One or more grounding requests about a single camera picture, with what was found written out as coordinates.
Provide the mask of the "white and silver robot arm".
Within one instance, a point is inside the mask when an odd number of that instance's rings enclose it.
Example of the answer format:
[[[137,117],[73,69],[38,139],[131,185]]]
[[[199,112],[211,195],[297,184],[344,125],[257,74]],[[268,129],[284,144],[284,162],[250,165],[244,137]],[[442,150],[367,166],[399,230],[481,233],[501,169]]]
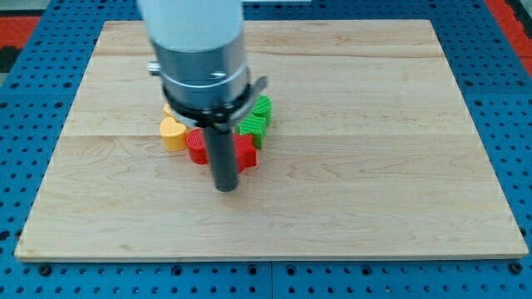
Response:
[[[240,0],[138,0],[155,49],[150,72],[189,126],[230,131],[268,79],[251,80]]]

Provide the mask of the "yellow block behind arm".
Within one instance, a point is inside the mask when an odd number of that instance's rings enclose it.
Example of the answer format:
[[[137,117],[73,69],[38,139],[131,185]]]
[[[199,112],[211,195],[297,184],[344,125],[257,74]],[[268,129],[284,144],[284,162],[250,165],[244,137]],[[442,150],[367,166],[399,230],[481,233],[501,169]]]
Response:
[[[166,103],[163,107],[163,112],[166,117],[174,117],[174,114],[172,112],[172,109],[168,103]]]

